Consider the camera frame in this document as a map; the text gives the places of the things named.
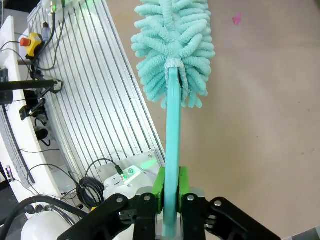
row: cable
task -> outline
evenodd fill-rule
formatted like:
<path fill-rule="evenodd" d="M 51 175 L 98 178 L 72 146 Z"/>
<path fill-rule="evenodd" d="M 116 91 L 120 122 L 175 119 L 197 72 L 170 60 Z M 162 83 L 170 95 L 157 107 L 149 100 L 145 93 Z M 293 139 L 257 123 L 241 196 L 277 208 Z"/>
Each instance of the cable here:
<path fill-rule="evenodd" d="M 60 216 L 63 217 L 66 220 L 66 222 L 68 222 L 71 226 L 76 224 L 76 222 L 68 214 L 66 214 L 64 211 L 60 210 L 56 206 L 50 205 L 50 208 L 52 210 L 55 210 L 57 213 L 59 213 Z"/>
<path fill-rule="evenodd" d="M 42 121 L 40 118 L 35 118 L 34 119 L 34 125 L 37 127 L 37 121 L 39 121 L 40 123 L 42 123 L 42 125 L 45 127 L 47 125 L 46 122 Z"/>
<path fill-rule="evenodd" d="M 20 99 L 20 100 L 13 100 L 12 102 L 20 102 L 20 101 L 26 101 L 26 100 L 32 100 L 32 99 L 38 99 L 37 97 L 31 97 L 26 99 Z"/>
<path fill-rule="evenodd" d="M 0 233 L 0 240 L 6 240 L 6 237 L 8 235 L 9 229 L 13 223 L 13 221 L 15 220 L 15 218 L 20 214 L 20 212 L 28 205 L 30 204 L 34 204 L 34 203 L 47 203 L 49 205 L 54 205 L 62 210 L 65 210 L 71 214 L 74 214 L 80 218 L 84 218 L 87 213 L 85 213 L 84 211 L 70 206 L 69 204 L 49 197 L 49 196 L 33 196 L 30 198 L 27 198 L 25 200 L 23 200 L 22 202 L 20 202 L 15 208 L 14 210 L 10 213 L 10 215 L 6 218 L 5 222 L 4 222 L 4 226 L 2 227 L 2 231 Z"/>
<path fill-rule="evenodd" d="M 60 149 L 58 148 L 51 148 L 51 149 L 47 149 L 47 150 L 43 150 L 43 151 L 25 151 L 23 149 L 20 149 L 19 151 L 28 153 L 28 154 L 39 154 L 39 153 L 44 153 L 44 152 L 48 152 L 48 151 L 58 151 Z"/>
<path fill-rule="evenodd" d="M 43 48 L 38 52 L 38 54 L 34 57 L 34 61 L 33 63 L 36 61 L 36 59 L 40 56 L 40 54 L 46 49 L 46 47 L 49 45 L 49 43 L 51 42 L 52 38 L 55 35 L 55 31 L 54 29 L 56 29 L 56 13 L 53 12 L 52 13 L 52 32 L 51 35 L 48 39 L 48 41 L 45 43 L 45 45 L 43 46 Z"/>
<path fill-rule="evenodd" d="M 97 207 L 104 201 L 105 186 L 93 177 L 84 177 L 76 187 L 80 202 L 88 209 Z"/>
<path fill-rule="evenodd" d="M 36 168 L 36 167 L 39 167 L 39 166 L 51 166 L 51 167 L 55 167 L 59 170 L 61 170 L 62 172 L 64 172 L 65 175 L 67 175 L 70 179 L 72 179 L 72 181 L 74 181 L 75 185 L 79 186 L 79 183 L 77 181 L 75 181 L 68 173 L 66 173 L 62 168 L 56 166 L 56 165 L 53 165 L 53 164 L 50 164 L 50 163 L 42 163 L 42 164 L 39 164 L 39 165 L 36 165 L 34 167 L 32 167 L 31 169 L 29 169 L 29 171 L 27 171 L 26 173 L 26 180 L 28 181 L 29 185 L 32 187 L 32 189 L 40 195 L 40 193 L 31 185 L 30 181 L 29 181 L 29 175 L 30 175 L 30 172 L 32 169 Z"/>
<path fill-rule="evenodd" d="M 5 44 L 2 45 L 2 47 L 0 48 L 0 51 L 4 48 L 5 45 L 9 44 L 9 43 L 14 43 L 14 44 L 19 44 L 19 41 L 7 41 Z"/>
<path fill-rule="evenodd" d="M 22 58 L 22 56 L 21 56 L 17 51 L 15 51 L 15 50 L 13 50 L 13 49 L 11 49 L 11 48 L 6 48 L 6 49 L 0 50 L 0 52 L 6 51 L 6 50 L 10 50 L 10 51 L 15 52 L 15 53 L 21 58 L 21 60 L 23 61 L 23 63 L 25 64 L 25 66 L 28 68 L 28 70 L 31 72 L 30 67 L 28 66 L 28 64 L 26 63 L 26 61 Z"/>
<path fill-rule="evenodd" d="M 55 47 L 55 50 L 54 50 L 54 60 L 53 60 L 53 64 L 51 67 L 49 68 L 42 68 L 42 67 L 39 67 L 37 69 L 40 69 L 41 71 L 50 71 L 52 69 L 55 68 L 55 65 L 56 65 L 56 61 L 57 61 L 57 52 L 58 52 L 58 47 L 59 47 L 59 43 L 60 43 L 60 39 L 62 37 L 62 32 L 64 30 L 64 26 L 65 26 L 65 7 L 62 6 L 62 9 L 63 9 L 63 17 L 62 17 L 62 27 L 61 27 L 61 31 L 60 31 L 60 35 L 59 35 L 59 38 L 58 38 L 58 41 L 56 42 L 56 47 Z"/>
<path fill-rule="evenodd" d="M 111 162 L 111 163 L 114 164 L 115 169 L 117 170 L 117 172 L 118 172 L 119 175 L 121 175 L 121 174 L 124 173 L 124 172 L 121 170 L 121 168 L 119 167 L 119 165 L 117 165 L 113 160 L 108 159 L 108 158 L 100 158 L 100 159 L 98 159 L 98 160 L 93 161 L 93 162 L 89 165 L 89 167 L 87 168 L 87 170 L 86 170 L 86 172 L 85 172 L 84 178 L 87 177 L 90 168 L 91 168 L 95 163 L 98 163 L 98 162 L 100 162 L 100 161 L 109 161 L 109 162 Z"/>
<path fill-rule="evenodd" d="M 29 79 L 29 74 L 30 74 L 30 71 L 29 71 L 29 69 L 28 69 L 28 74 L 27 74 L 27 76 L 26 76 L 26 81 L 28 81 L 28 79 Z"/>
<path fill-rule="evenodd" d="M 78 194 L 76 194 L 74 197 L 71 198 L 65 198 L 66 196 L 68 196 L 71 192 L 73 192 L 74 190 L 76 190 L 77 188 L 74 188 L 72 190 L 70 190 L 68 193 L 66 193 L 60 200 L 72 200 L 74 199 Z"/>
<path fill-rule="evenodd" d="M 22 182 L 20 181 L 20 180 L 18 180 L 18 179 L 13 179 L 14 181 L 17 181 L 17 182 L 19 182 L 19 183 L 21 183 L 21 185 L 22 185 L 22 187 L 25 189 L 25 190 L 28 190 L 30 193 L 32 193 L 33 194 L 33 196 L 36 196 L 35 194 L 34 194 L 34 192 L 33 191 L 31 191 L 30 189 L 28 189 L 28 188 L 26 188 L 26 187 L 24 187 L 24 185 L 22 184 Z"/>

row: screw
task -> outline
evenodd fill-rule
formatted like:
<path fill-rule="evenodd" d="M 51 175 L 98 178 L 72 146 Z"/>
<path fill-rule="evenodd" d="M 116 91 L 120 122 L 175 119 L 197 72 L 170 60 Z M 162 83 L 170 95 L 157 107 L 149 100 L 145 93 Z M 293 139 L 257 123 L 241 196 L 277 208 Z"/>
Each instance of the screw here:
<path fill-rule="evenodd" d="M 195 200 L 195 197 L 192 196 L 192 195 L 189 195 L 189 196 L 186 197 L 186 199 L 187 199 L 188 201 L 193 201 L 193 200 Z"/>
<path fill-rule="evenodd" d="M 149 201 L 150 199 L 151 199 L 151 197 L 150 197 L 149 195 L 147 195 L 147 196 L 144 197 L 144 200 L 145 200 L 145 201 Z"/>
<path fill-rule="evenodd" d="M 204 227 L 205 227 L 206 229 L 213 229 L 213 228 L 214 228 L 214 226 L 212 226 L 212 225 L 210 225 L 210 224 L 205 224 Z"/>
<path fill-rule="evenodd" d="M 222 202 L 219 201 L 219 200 L 217 200 L 217 201 L 214 202 L 214 205 L 215 205 L 216 207 L 220 207 L 220 206 L 222 205 Z"/>
<path fill-rule="evenodd" d="M 215 215 L 209 215 L 209 216 L 208 216 L 208 219 L 215 220 L 215 219 L 217 219 L 217 217 L 216 217 Z"/>

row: black clamp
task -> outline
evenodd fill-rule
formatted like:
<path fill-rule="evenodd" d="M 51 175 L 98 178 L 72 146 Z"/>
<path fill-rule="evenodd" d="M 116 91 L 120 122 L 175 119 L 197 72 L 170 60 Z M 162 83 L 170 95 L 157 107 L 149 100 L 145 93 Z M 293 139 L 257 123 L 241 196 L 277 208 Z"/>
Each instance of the black clamp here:
<path fill-rule="evenodd" d="M 45 90 L 37 97 L 38 102 L 34 101 L 26 101 L 27 105 L 23 106 L 19 113 L 20 113 L 20 118 L 23 121 L 27 117 L 37 117 L 38 115 L 45 114 L 46 110 L 44 108 L 44 105 L 46 103 L 46 99 L 44 98 L 45 95 L 48 92 L 51 92 L 53 94 L 59 93 L 62 88 L 63 88 L 63 82 L 61 80 L 55 79 L 55 80 L 37 80 L 33 82 L 38 82 L 38 85 L 41 86 L 41 84 L 44 81 L 50 81 L 50 85 L 45 88 Z"/>
<path fill-rule="evenodd" d="M 112 240 L 134 225 L 134 240 L 156 239 L 157 199 L 152 193 L 128 199 L 114 194 L 58 240 Z M 222 240 L 280 240 L 223 197 L 208 202 L 193 193 L 182 198 L 184 240 L 205 240 L 205 230 Z"/>

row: connector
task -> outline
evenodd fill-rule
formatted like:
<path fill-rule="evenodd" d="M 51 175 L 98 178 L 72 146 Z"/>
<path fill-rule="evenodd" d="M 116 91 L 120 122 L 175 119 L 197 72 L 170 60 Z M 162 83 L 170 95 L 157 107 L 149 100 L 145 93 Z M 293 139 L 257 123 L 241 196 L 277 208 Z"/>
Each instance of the connector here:
<path fill-rule="evenodd" d="M 121 178 L 122 178 L 122 180 L 123 180 L 123 181 L 125 181 L 125 180 L 127 180 L 127 179 L 128 179 L 128 178 L 127 178 L 127 176 L 126 176 L 126 175 L 124 175 L 124 174 L 121 174 L 120 176 L 121 176 Z"/>
<path fill-rule="evenodd" d="M 57 11 L 57 2 L 56 0 L 51 1 L 51 14 L 55 14 Z"/>
<path fill-rule="evenodd" d="M 115 170 L 118 172 L 118 174 L 119 174 L 120 176 L 124 174 L 124 171 L 122 171 L 122 169 L 120 168 L 119 165 L 116 165 L 116 166 L 115 166 Z"/>

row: green led light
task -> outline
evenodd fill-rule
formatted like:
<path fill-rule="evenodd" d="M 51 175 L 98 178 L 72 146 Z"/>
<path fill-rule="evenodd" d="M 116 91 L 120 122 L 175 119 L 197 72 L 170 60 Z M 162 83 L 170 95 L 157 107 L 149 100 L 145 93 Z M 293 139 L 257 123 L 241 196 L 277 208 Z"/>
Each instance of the green led light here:
<path fill-rule="evenodd" d="M 146 161 L 145 163 L 142 163 L 140 165 L 140 168 L 142 169 L 149 169 L 151 168 L 153 165 L 157 164 L 158 161 L 156 159 L 150 160 L 150 161 Z"/>

